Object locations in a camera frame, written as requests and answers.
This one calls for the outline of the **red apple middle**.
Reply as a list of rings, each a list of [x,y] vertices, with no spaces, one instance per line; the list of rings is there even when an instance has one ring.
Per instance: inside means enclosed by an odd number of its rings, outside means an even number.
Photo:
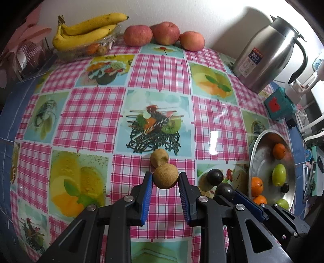
[[[172,22],[161,22],[150,28],[157,44],[170,46],[175,44],[180,38],[180,29]]]

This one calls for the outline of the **red apple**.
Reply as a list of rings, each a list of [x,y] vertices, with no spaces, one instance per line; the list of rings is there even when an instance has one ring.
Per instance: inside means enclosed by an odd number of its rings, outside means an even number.
[[[170,46],[175,44],[180,38],[180,29],[172,22],[161,22],[150,28],[157,44]]]
[[[146,25],[129,26],[124,32],[124,42],[130,47],[142,47],[150,43],[153,33]]]
[[[186,31],[180,35],[181,46],[191,52],[197,52],[204,48],[205,39],[202,34],[195,31]]]

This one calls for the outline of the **large green fruit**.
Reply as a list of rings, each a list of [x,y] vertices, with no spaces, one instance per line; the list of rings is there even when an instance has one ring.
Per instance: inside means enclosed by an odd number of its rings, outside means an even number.
[[[278,164],[272,171],[272,184],[274,186],[283,186],[286,181],[287,172],[283,164]]]

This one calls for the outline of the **brown kiwi front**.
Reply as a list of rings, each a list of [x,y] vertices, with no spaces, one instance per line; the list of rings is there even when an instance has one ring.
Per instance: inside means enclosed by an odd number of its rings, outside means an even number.
[[[160,189],[170,189],[178,181],[178,169],[170,163],[158,166],[153,173],[153,181]]]

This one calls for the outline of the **yellow-green fruit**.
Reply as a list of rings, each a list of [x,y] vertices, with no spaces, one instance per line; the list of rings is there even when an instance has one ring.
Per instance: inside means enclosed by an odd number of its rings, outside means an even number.
[[[286,209],[286,210],[289,209],[289,203],[288,203],[288,201],[285,200],[285,199],[283,199],[283,198],[281,198],[281,199],[279,199],[278,201],[276,201],[276,204],[277,204],[278,206],[280,206],[280,207]]]

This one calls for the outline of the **brown kiwi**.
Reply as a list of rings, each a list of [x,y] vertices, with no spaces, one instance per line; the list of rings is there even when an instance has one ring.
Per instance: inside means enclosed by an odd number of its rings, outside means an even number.
[[[169,155],[167,151],[163,148],[156,149],[150,155],[150,163],[154,168],[161,166],[162,164],[166,164],[169,162]]]
[[[170,189],[178,181],[178,169],[170,163],[158,166],[153,173],[153,181],[160,189]]]

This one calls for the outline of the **dark plum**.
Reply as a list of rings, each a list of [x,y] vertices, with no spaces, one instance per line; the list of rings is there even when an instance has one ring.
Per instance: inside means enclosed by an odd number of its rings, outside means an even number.
[[[289,192],[289,184],[288,183],[284,183],[282,186],[281,186],[281,192],[286,194]]]
[[[207,182],[212,186],[218,186],[222,183],[224,175],[219,169],[211,169],[206,176]]]
[[[222,196],[225,199],[232,201],[236,195],[234,188],[229,183],[220,183],[215,190],[214,196]]]

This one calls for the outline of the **black charger plug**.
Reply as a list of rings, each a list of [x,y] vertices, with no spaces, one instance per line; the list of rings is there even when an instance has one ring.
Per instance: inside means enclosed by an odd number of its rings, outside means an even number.
[[[296,121],[294,118],[286,119],[286,124],[289,129],[296,127]]]

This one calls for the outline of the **checkered fruit-print tablecloth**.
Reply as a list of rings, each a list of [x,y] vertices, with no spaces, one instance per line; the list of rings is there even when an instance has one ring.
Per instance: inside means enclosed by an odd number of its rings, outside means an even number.
[[[164,149],[207,197],[207,172],[244,191],[257,136],[287,126],[270,119],[272,93],[247,89],[231,57],[205,48],[119,43],[105,56],[56,62],[29,85],[31,97],[10,137],[12,223],[31,261],[87,205],[105,206],[130,193],[150,155]]]

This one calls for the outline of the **red apple left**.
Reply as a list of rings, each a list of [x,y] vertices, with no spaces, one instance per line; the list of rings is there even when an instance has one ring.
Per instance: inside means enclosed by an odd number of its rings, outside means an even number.
[[[153,33],[146,25],[129,26],[124,32],[124,42],[130,47],[142,47],[150,43]]]

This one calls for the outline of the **stainless steel thermos jug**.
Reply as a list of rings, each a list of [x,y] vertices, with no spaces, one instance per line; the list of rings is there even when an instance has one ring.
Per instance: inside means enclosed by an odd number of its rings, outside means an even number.
[[[298,38],[304,37],[281,17],[272,18],[270,25],[259,30],[248,42],[233,65],[234,75],[251,91],[260,93],[287,66],[297,45],[303,61],[292,73],[288,83],[294,82],[305,70],[308,56]]]

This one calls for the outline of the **upper yellow banana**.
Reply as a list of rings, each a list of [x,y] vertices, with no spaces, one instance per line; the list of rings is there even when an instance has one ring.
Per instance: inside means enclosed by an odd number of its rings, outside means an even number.
[[[91,18],[72,26],[67,26],[65,23],[62,23],[61,26],[67,35],[75,36],[89,33],[90,31],[96,30],[103,26],[116,25],[120,22],[126,21],[128,18],[129,16],[123,13],[110,13]]]

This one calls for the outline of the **clear glass fruit dish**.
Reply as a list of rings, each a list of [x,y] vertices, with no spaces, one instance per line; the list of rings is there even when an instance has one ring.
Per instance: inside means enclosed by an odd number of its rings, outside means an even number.
[[[107,55],[108,51],[110,51],[112,47],[115,46],[117,38],[120,35],[120,30],[121,26],[116,25],[112,32],[104,38],[93,43],[84,44],[72,48],[67,51],[56,51],[56,55],[58,56],[58,58],[65,62],[72,62],[89,57]]]

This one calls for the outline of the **white shelf rack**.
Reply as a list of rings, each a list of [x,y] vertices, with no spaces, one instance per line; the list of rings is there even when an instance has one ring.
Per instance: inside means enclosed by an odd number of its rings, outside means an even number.
[[[323,130],[323,81],[319,81],[302,96],[295,117],[304,138],[317,135]]]

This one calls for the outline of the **large steel bowl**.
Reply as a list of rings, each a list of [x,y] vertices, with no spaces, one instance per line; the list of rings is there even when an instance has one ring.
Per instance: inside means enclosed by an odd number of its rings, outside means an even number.
[[[282,144],[285,147],[285,155],[282,159],[274,157],[272,150],[277,144]],[[284,184],[287,184],[288,191],[282,192],[283,185],[275,185],[272,182],[272,172],[279,164],[283,165],[286,170],[286,179]],[[249,174],[248,174],[248,196],[252,196],[252,178],[258,177],[262,180],[264,189],[261,193],[269,205],[273,205],[278,200],[286,200],[288,210],[291,210],[296,189],[296,175],[294,156],[289,144],[284,140],[284,137],[273,129],[263,131],[255,141],[252,149]]]

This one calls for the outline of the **yellow banana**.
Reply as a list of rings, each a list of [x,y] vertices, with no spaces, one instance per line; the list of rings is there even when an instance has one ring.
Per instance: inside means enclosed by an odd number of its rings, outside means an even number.
[[[67,35],[75,36],[89,33],[90,31],[96,30],[103,26],[116,25],[120,22],[126,21],[128,18],[129,16],[123,13],[110,13],[91,18],[72,26],[67,26],[65,23],[62,23],[61,26]]]
[[[52,40],[54,48],[58,51],[66,51],[86,44],[91,44],[110,35],[117,25],[103,26],[89,33],[68,36],[63,33],[63,24],[58,26],[56,35]]]

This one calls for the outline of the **teal and white box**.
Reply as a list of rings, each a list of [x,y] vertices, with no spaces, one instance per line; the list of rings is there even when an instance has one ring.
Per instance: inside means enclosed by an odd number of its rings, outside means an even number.
[[[312,147],[312,157],[316,162],[316,169],[314,175],[314,186],[312,189],[312,196],[321,196],[324,188],[324,175],[323,175],[323,164],[324,154],[323,151],[317,146]]]

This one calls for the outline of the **orange mandarin with stem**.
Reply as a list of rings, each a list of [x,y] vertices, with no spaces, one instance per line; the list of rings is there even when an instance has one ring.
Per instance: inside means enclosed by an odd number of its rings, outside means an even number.
[[[259,177],[252,177],[251,193],[252,197],[257,197],[262,194],[264,190],[264,184],[262,179]]]

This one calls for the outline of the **lower yellow banana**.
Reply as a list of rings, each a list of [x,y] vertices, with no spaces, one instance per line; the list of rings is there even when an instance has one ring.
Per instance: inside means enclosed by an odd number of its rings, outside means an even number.
[[[58,26],[56,35],[52,40],[54,48],[58,51],[66,51],[86,44],[91,44],[110,35],[117,25],[103,26],[89,33],[68,36],[63,33],[63,24]]]

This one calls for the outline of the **red apple right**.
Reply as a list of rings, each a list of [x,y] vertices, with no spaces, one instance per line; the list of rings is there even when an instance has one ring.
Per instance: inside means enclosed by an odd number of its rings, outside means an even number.
[[[186,31],[180,35],[181,46],[191,52],[197,52],[204,48],[205,39],[202,34],[195,31]]]

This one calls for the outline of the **teal toy box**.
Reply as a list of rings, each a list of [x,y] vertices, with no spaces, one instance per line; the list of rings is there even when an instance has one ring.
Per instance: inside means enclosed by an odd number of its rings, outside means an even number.
[[[274,121],[289,118],[296,113],[297,107],[286,95],[285,89],[278,87],[265,101],[265,107]]]

